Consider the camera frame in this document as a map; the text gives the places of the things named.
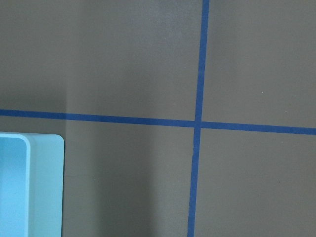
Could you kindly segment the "light blue plastic bin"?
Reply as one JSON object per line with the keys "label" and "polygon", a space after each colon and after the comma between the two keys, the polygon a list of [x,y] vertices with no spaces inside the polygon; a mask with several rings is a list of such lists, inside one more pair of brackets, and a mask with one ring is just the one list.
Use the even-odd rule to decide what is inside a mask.
{"label": "light blue plastic bin", "polygon": [[64,139],[56,134],[0,134],[0,235],[60,237]]}

